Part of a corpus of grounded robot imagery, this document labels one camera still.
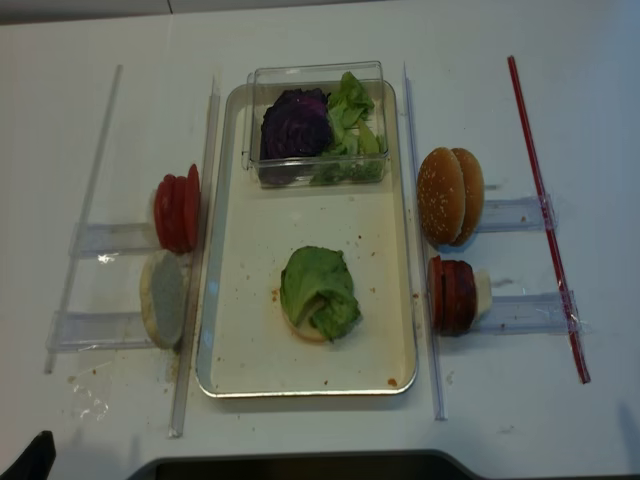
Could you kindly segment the meat patty middle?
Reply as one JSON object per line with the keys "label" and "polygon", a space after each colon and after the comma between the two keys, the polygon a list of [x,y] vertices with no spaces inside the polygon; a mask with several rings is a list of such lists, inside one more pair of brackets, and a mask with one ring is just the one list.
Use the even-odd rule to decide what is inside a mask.
{"label": "meat patty middle", "polygon": [[462,331],[466,320],[466,287],[465,277],[460,270],[457,261],[446,260],[443,262],[444,274],[444,306],[441,333],[454,335]]}

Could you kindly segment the tomato slice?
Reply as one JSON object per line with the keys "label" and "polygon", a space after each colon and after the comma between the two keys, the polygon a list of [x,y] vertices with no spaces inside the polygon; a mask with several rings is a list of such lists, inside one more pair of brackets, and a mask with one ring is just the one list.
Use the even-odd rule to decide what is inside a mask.
{"label": "tomato slice", "polygon": [[200,179],[197,166],[189,168],[185,184],[184,196],[184,226],[189,249],[193,251],[197,246],[198,220],[200,206]]}
{"label": "tomato slice", "polygon": [[165,181],[171,193],[170,211],[166,220],[167,232],[171,240],[172,251],[183,254],[188,247],[184,227],[186,178],[167,175]]}
{"label": "tomato slice", "polygon": [[166,250],[169,250],[171,247],[171,239],[165,221],[171,213],[172,192],[175,180],[176,177],[174,175],[167,174],[159,183],[153,201],[156,234],[161,247]]}

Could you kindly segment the clear holder upper right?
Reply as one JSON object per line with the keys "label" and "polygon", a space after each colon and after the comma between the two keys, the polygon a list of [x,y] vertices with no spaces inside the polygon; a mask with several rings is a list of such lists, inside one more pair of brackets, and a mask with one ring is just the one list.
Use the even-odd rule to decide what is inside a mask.
{"label": "clear holder upper right", "polygon": [[557,220],[548,195],[486,200],[478,233],[552,231]]}

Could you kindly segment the clear rail right of tray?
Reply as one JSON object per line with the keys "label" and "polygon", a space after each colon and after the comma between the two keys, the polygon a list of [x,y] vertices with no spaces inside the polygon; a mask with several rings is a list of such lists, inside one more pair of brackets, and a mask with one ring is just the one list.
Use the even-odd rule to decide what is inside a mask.
{"label": "clear rail right of tray", "polygon": [[[408,153],[411,169],[411,182],[413,191],[414,204],[417,204],[417,178],[418,178],[418,155],[416,143],[415,114],[414,103],[412,97],[412,85],[409,77],[407,65],[403,64],[403,91],[404,91],[404,108],[406,118],[406,130],[408,138]],[[448,410],[443,387],[442,369],[440,362],[440,345],[439,340],[435,336],[431,326],[431,310],[430,297],[427,278],[427,263],[429,260],[428,246],[425,244],[421,222],[419,219],[419,208],[415,206],[415,221],[417,225],[417,250],[419,254],[419,270],[421,290],[424,297],[424,329],[425,340],[428,352],[429,379],[431,382],[431,393],[434,410],[434,420],[444,422],[448,420]]]}

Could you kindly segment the tomato slice middle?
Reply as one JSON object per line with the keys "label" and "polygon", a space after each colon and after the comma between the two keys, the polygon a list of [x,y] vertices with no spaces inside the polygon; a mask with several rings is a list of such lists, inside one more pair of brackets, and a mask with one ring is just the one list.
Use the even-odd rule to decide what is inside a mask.
{"label": "tomato slice middle", "polygon": [[188,247],[184,227],[186,178],[167,175],[165,181],[171,193],[170,211],[166,220],[167,232],[171,240],[172,251],[183,254]]}

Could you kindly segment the clear holder lower left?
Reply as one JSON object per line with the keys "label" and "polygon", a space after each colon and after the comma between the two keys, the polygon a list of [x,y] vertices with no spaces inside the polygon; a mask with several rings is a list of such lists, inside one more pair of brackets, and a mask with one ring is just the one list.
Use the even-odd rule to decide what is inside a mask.
{"label": "clear holder lower left", "polygon": [[56,312],[46,341],[51,353],[153,348],[138,312]]}

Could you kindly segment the red plastic rod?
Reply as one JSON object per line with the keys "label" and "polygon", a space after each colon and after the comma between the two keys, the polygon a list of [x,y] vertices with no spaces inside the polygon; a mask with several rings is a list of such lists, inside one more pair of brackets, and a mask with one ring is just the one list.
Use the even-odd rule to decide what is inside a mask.
{"label": "red plastic rod", "polygon": [[590,372],[585,359],[584,347],[580,336],[579,314],[573,293],[569,288],[567,276],[561,258],[561,252],[556,235],[556,216],[552,201],[547,193],[541,167],[538,160],[532,128],[527,112],[526,102],[522,90],[516,59],[513,55],[507,57],[507,64],[513,87],[521,128],[532,171],[536,193],[539,198],[541,214],[545,225],[546,237],[553,264],[555,280],[561,297],[564,319],[566,321],[569,345],[572,352],[576,372],[581,384],[591,382]]}

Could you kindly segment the clear holder upper left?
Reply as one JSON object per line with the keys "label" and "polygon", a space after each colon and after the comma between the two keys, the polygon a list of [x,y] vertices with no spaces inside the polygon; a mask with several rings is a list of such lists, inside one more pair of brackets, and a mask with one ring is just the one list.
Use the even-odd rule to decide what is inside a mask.
{"label": "clear holder upper left", "polygon": [[143,255],[160,249],[155,228],[149,223],[74,226],[68,249],[71,258],[103,255]]}

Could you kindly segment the meat patty back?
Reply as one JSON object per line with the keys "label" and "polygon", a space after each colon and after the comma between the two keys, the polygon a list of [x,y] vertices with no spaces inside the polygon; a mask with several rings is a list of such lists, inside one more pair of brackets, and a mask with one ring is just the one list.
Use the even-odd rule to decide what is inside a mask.
{"label": "meat patty back", "polygon": [[470,329],[476,313],[476,286],[472,267],[464,262],[457,263],[457,306],[456,320],[459,332]]}

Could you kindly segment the clear holder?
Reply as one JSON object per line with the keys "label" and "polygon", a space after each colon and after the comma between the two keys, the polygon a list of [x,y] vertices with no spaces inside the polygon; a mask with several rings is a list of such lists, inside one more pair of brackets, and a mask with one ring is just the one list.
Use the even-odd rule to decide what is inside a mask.
{"label": "clear holder", "polygon": [[71,258],[103,255],[143,255],[160,249],[155,228],[149,223],[74,226],[68,249]]}
{"label": "clear holder", "polygon": [[56,312],[46,341],[51,353],[153,348],[138,312]]}
{"label": "clear holder", "polygon": [[489,310],[475,320],[470,333],[523,335],[589,333],[578,314],[573,292],[493,296]]}
{"label": "clear holder", "polygon": [[478,233],[552,231],[557,220],[548,195],[486,200]]}

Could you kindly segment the metal baking tray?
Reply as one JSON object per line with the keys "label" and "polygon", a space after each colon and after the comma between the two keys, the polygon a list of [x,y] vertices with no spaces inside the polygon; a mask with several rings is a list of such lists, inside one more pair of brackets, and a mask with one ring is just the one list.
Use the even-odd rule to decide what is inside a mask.
{"label": "metal baking tray", "polygon": [[[247,90],[229,96],[208,225],[195,371],[214,398],[395,395],[413,383],[424,261],[401,104],[387,87],[391,150],[382,181],[264,189],[242,164]],[[303,246],[343,252],[361,321],[326,343],[301,339],[279,300],[280,274]]]}

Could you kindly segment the black object bottom left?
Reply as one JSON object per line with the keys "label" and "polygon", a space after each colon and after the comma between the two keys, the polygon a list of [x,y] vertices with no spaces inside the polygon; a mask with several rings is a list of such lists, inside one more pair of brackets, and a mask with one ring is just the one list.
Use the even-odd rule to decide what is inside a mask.
{"label": "black object bottom left", "polygon": [[47,480],[56,459],[51,431],[40,432],[16,461],[15,479]]}

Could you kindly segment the clear holder lower right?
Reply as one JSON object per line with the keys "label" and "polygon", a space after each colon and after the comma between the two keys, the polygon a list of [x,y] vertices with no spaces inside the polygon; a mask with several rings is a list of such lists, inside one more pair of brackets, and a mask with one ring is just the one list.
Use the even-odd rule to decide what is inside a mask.
{"label": "clear holder lower right", "polygon": [[573,292],[493,296],[489,310],[475,320],[470,333],[523,335],[589,333],[578,314]]}

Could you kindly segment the pale bun half left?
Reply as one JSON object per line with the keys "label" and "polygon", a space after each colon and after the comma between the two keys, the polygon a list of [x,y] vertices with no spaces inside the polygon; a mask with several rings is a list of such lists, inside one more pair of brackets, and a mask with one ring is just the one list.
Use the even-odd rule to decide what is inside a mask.
{"label": "pale bun half left", "polygon": [[139,282],[141,318],[149,338],[160,349],[175,348],[183,334],[187,280],[180,258],[170,251],[150,254]]}

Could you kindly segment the tomato slice front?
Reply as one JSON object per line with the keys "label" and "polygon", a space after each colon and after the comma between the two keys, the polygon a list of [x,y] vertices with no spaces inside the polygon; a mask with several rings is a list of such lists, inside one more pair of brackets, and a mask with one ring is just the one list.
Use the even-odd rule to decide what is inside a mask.
{"label": "tomato slice front", "polygon": [[185,184],[184,196],[184,226],[189,249],[193,251],[197,246],[198,220],[200,206],[200,179],[197,166],[189,168]]}

